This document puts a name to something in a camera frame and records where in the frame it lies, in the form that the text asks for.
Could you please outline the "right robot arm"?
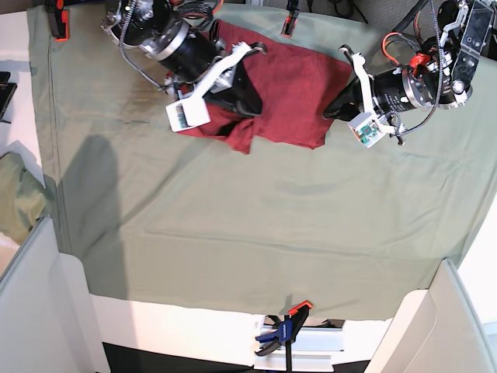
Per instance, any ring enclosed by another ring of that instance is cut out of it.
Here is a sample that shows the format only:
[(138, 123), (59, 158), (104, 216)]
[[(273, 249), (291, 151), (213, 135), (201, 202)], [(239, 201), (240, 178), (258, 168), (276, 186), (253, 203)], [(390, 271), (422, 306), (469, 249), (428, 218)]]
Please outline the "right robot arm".
[(214, 14), (221, 2), (108, 1), (102, 28), (127, 59), (139, 48), (169, 73), (163, 82), (143, 74), (157, 89), (188, 97), (194, 92), (208, 103), (243, 117), (261, 114), (263, 104), (244, 59), (266, 53), (262, 43), (238, 42), (227, 47)]

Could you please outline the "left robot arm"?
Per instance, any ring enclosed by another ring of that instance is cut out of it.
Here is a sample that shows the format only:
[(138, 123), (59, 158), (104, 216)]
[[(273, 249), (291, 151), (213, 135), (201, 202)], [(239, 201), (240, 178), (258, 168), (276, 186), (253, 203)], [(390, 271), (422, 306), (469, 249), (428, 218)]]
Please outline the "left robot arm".
[(406, 19), (415, 39), (399, 28), (387, 34), (381, 51), (392, 68), (372, 75), (365, 57), (347, 45), (341, 49), (355, 77), (325, 108), (325, 119), (351, 121), (364, 112), (379, 117), (437, 106), (449, 110), (471, 97), (471, 82), (494, 23), (493, 1), (445, 1), (436, 14), (436, 32), (422, 39), (417, 5)]

